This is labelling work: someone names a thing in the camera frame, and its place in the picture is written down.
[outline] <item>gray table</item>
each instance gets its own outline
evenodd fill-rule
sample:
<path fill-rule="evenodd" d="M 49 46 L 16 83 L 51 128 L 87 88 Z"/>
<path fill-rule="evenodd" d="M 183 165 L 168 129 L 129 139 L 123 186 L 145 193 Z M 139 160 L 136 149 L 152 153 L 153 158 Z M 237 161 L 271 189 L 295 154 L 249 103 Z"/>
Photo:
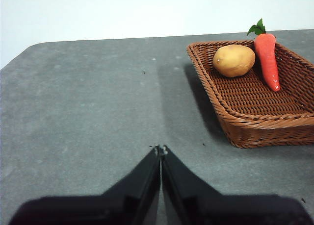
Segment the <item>gray table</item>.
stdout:
<path fill-rule="evenodd" d="M 314 30 L 274 34 L 314 62 Z M 53 42 L 22 52 L 1 70 L 2 224 L 26 200 L 101 194 L 154 144 L 221 193 L 303 198 L 313 217 L 314 146 L 231 146 L 185 51 L 246 38 Z M 165 223 L 160 200 L 157 224 Z"/>

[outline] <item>woven pattern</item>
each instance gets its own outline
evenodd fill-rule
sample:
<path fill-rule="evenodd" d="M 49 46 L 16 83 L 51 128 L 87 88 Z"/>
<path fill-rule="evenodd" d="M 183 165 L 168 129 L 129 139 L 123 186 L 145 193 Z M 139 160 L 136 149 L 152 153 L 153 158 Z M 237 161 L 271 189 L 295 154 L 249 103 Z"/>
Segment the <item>woven pattern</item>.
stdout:
<path fill-rule="evenodd" d="M 229 141 L 240 148 L 314 143 L 314 65 L 276 44 L 281 90 L 265 84 L 260 62 L 244 76 L 227 78 L 212 65 L 216 51 L 252 40 L 192 43 L 187 52 Z"/>

